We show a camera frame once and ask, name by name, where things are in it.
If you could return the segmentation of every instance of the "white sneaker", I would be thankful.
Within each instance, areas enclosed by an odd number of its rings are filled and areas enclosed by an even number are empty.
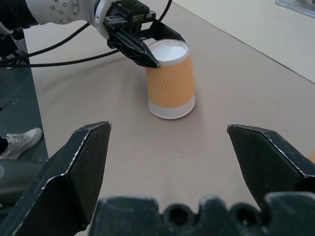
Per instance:
[[[6,57],[7,60],[10,60],[10,59],[13,59],[15,58],[15,56],[13,54],[10,54]],[[17,65],[20,61],[17,60],[16,62],[10,62],[8,64],[11,64],[11,65]],[[8,70],[11,70],[11,69],[14,69],[14,67],[7,67]]]
[[[7,134],[8,147],[0,154],[0,159],[18,159],[27,149],[36,145],[43,136],[40,128],[31,129],[23,134]]]

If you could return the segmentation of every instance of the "black cable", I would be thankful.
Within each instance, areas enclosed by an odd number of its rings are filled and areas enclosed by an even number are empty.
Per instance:
[[[63,41],[61,41],[61,42],[59,42],[59,43],[57,43],[57,44],[55,44],[53,46],[50,46],[48,48],[39,50],[37,52],[30,53],[30,54],[26,54],[26,55],[22,55],[22,56],[18,56],[18,57],[12,58],[12,59],[0,61],[0,64],[17,62],[18,60],[23,60],[23,59],[26,59],[26,58],[34,57],[34,56],[37,56],[39,54],[51,51],[51,50],[53,50],[53,49],[55,49],[57,47],[60,47],[61,45],[65,44],[66,42],[70,41],[71,39],[73,39],[75,36],[77,36],[79,33],[81,33],[83,30],[85,30],[89,25],[90,25],[89,23],[86,23],[81,28],[79,28],[76,32],[71,34],[69,37],[65,38]]]
[[[172,4],[172,0],[168,0],[168,3],[166,5],[166,8],[165,10],[163,11],[162,15],[159,17],[159,21],[162,21],[166,15],[166,13],[168,12],[169,8],[171,7],[171,4]]]
[[[165,17],[165,15],[167,14],[170,6],[172,4],[172,0],[168,0],[168,3],[166,5],[166,8],[165,10],[163,11],[162,15],[160,16],[160,18],[158,19],[159,21],[162,21],[163,18]],[[111,52],[108,52],[108,53],[105,53],[105,54],[101,54],[101,55],[98,55],[98,56],[95,56],[95,57],[90,57],[90,58],[85,58],[85,59],[80,59],[80,60],[72,60],[72,61],[65,61],[65,62],[57,62],[57,63],[46,63],[46,64],[18,64],[18,65],[12,65],[12,64],[1,64],[0,63],[0,68],[1,67],[11,67],[11,68],[29,68],[29,67],[50,67],[50,66],[61,66],[61,65],[71,65],[71,64],[77,64],[77,63],[82,63],[82,62],[86,62],[86,61],[90,61],[90,60],[95,60],[95,59],[99,59],[99,58],[103,58],[103,57],[107,57],[107,56],[110,56],[110,55],[113,55],[114,53],[117,53],[119,52],[118,50],[113,50]]]
[[[18,65],[11,65],[11,64],[0,64],[1,67],[9,67],[9,68],[29,68],[29,67],[51,67],[51,66],[61,66],[61,65],[72,65],[72,64],[77,64],[77,63],[82,63],[90,60],[95,60],[103,57],[107,57],[110,55],[113,55],[114,53],[119,52],[118,50],[113,50],[108,53],[104,53],[98,56],[90,57],[90,58],[84,58],[80,60],[72,60],[72,61],[65,61],[65,62],[57,62],[57,63],[46,63],[46,64],[18,64]]]

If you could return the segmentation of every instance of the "white paper cup rim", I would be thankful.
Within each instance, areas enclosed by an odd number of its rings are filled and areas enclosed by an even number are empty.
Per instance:
[[[156,49],[160,46],[164,46],[164,45],[182,47],[185,49],[186,53],[184,55],[182,55],[176,59],[172,59],[172,60],[163,61],[163,60],[159,60],[156,58],[161,65],[175,65],[175,64],[181,63],[182,61],[184,61],[189,56],[188,44],[183,42],[183,41],[179,41],[179,40],[175,40],[175,39],[162,39],[162,40],[159,40],[159,41],[156,41],[156,42],[150,44],[148,47],[149,47],[150,51],[152,52],[153,56],[155,56],[154,55],[154,49]]]

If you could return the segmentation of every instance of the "wavy pattern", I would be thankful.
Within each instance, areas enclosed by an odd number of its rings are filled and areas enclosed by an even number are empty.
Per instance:
[[[146,68],[146,72],[149,98],[160,107],[183,106],[194,95],[190,56],[176,65]]]

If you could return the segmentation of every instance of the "gray table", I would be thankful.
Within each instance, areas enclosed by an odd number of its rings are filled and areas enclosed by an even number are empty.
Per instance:
[[[144,3],[157,14],[165,6],[161,1]],[[150,195],[159,200],[161,210],[174,202],[197,210],[198,200],[207,194],[219,195],[229,206],[253,204],[227,125],[276,130],[307,155],[315,149],[315,85],[175,4],[164,22],[190,46],[194,110],[173,121],[153,116],[144,68],[121,54],[72,66],[34,68],[48,153],[57,151],[76,128],[110,120],[113,130],[100,197]],[[29,50],[50,46],[82,24],[31,28],[26,31]],[[106,51],[105,40],[89,27],[31,62]]]

